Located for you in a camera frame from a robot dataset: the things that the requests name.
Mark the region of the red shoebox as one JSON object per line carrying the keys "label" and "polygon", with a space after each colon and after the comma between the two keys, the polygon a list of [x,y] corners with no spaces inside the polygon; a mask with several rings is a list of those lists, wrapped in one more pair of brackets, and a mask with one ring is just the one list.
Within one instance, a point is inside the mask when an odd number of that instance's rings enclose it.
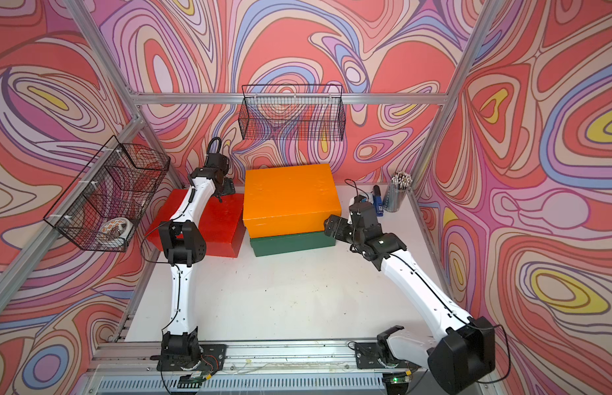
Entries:
{"label": "red shoebox", "polygon": [[[157,227],[161,222],[170,219],[184,202],[187,191],[174,189],[157,217],[149,227],[147,241],[163,250]],[[241,249],[246,227],[243,223],[243,194],[222,197],[222,202],[212,198],[198,222],[198,229],[207,244],[208,256],[237,258]]]}

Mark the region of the orange shoebox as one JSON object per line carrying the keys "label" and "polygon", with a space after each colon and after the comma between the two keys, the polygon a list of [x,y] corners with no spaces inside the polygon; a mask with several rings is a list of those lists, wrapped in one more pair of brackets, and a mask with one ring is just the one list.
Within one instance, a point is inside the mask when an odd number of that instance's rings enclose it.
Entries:
{"label": "orange shoebox", "polygon": [[328,164],[246,172],[243,222],[252,239],[324,230],[342,209]]}

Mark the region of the green shoebox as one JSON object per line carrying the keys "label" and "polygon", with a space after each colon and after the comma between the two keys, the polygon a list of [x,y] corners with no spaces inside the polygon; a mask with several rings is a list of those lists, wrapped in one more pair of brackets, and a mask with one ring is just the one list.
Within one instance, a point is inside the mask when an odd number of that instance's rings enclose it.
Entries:
{"label": "green shoebox", "polygon": [[334,247],[336,240],[319,231],[251,238],[249,243],[256,257],[264,257]]}

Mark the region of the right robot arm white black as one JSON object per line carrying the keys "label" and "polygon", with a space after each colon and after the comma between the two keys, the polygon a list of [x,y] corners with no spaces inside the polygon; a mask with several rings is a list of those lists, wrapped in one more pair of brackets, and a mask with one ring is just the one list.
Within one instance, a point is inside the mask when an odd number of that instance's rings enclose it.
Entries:
{"label": "right robot arm white black", "polygon": [[474,318],[451,300],[421,269],[402,240],[383,232],[373,205],[355,201],[348,218],[331,215],[324,233],[350,246],[389,278],[411,301],[429,328],[429,336],[395,325],[376,337],[369,352],[385,368],[409,363],[426,368],[441,389],[459,394],[495,369],[495,327],[484,317]]}

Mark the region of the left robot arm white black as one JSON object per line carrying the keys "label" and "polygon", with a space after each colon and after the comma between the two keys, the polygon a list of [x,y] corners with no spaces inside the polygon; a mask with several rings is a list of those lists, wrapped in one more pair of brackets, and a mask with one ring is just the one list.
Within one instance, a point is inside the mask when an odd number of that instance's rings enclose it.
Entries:
{"label": "left robot arm white black", "polygon": [[172,217],[159,225],[164,258],[171,269],[172,304],[170,318],[162,328],[157,369],[164,371],[197,370],[203,349],[198,340],[198,326],[192,313],[192,279],[197,264],[206,255],[207,246],[198,222],[210,200],[234,194],[233,181],[226,171],[204,166],[190,176],[191,184],[183,202]]}

